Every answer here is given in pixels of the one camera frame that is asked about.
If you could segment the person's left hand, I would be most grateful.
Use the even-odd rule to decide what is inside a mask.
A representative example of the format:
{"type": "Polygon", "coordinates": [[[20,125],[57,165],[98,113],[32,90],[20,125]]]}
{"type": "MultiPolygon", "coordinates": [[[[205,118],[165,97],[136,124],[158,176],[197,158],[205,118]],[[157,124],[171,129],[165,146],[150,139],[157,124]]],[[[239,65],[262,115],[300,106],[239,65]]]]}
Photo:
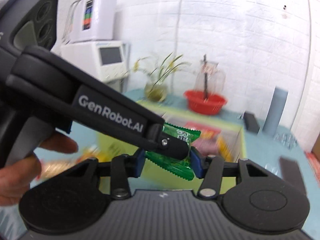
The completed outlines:
{"type": "MultiPolygon", "coordinates": [[[[64,154],[78,151],[77,143],[71,138],[56,132],[40,144],[41,148],[64,154]]],[[[13,206],[30,189],[30,183],[41,173],[41,163],[35,154],[11,166],[1,169],[1,206],[13,206]]]]}

